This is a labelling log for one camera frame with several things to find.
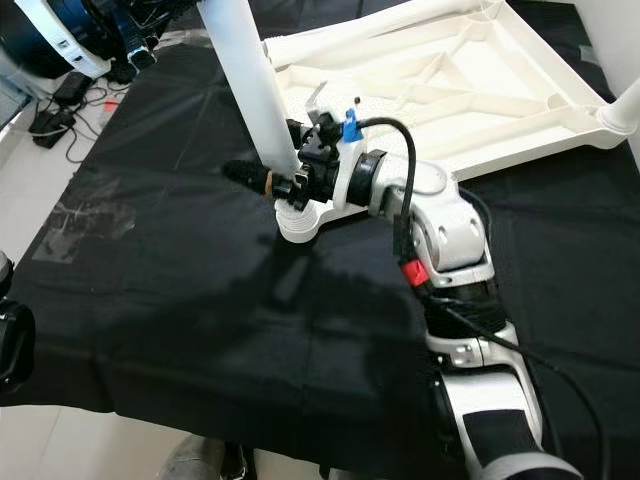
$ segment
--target black tablecloth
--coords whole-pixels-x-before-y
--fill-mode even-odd
[[[254,3],[274,35],[353,18],[357,2]],[[365,2],[364,13],[391,3]],[[610,98],[600,68],[581,59],[588,38],[572,6],[516,7]],[[36,371],[3,402],[115,411],[390,478],[453,476],[441,471],[425,325],[390,227],[360,218],[288,244],[273,207],[220,174],[227,160],[255,158],[213,51],[166,50],[18,268],[13,297],[37,319]],[[521,340],[593,393],[616,478],[638,478],[640,182],[628,146],[467,186],[493,210]],[[536,371],[568,459],[593,472],[584,407]]]

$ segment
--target white wall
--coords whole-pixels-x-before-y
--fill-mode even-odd
[[[640,78],[640,0],[574,0],[613,93]],[[640,166],[640,132],[631,139]]]

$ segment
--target end effector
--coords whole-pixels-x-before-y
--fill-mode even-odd
[[[31,310],[8,300],[13,263],[0,250],[0,396],[15,392],[33,372],[35,321]]]

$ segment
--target white floor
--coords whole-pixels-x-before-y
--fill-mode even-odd
[[[98,129],[103,108],[81,113]],[[52,150],[41,149],[16,132],[28,127],[33,111],[24,115],[13,133],[4,139],[0,134],[0,249],[14,261],[22,258],[78,168],[65,159],[72,134]],[[81,122],[76,126],[89,133]],[[79,137],[72,158],[84,158],[92,144]],[[153,480],[186,435],[115,414],[58,406],[4,408],[0,479]],[[267,452],[258,452],[256,461],[260,480],[319,478],[317,465],[308,462]]]

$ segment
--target blue clip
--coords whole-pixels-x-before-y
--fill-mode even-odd
[[[364,139],[362,132],[358,130],[358,119],[356,118],[356,111],[353,108],[347,110],[347,119],[342,128],[342,136],[345,143],[359,142]]]

